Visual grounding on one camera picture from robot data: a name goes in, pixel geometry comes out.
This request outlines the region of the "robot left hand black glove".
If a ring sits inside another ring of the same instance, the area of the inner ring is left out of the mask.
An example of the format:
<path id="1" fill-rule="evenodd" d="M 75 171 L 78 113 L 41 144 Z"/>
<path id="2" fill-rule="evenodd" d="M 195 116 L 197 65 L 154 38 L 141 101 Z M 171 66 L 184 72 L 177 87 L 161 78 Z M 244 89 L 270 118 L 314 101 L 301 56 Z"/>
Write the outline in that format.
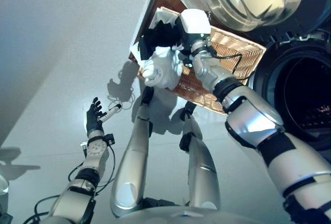
<path id="1" fill-rule="evenodd" d="M 90 138 L 94 131 L 103 131 L 102 124 L 109 120 L 115 113 L 122 108 L 121 104 L 117 104 L 108 111 L 102 112 L 102 105 L 98 97 L 95 97 L 86 113 L 86 131 Z"/>

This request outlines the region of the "robot right hand black glove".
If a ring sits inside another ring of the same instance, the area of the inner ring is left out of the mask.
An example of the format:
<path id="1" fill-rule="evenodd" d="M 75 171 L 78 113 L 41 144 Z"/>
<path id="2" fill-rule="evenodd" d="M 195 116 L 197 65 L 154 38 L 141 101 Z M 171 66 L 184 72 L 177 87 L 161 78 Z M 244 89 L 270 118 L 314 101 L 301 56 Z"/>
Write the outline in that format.
<path id="1" fill-rule="evenodd" d="M 211 26 L 207 14 L 201 9 L 185 9 L 175 20 L 180 43 L 185 50 L 197 41 L 205 41 L 211 34 Z"/>

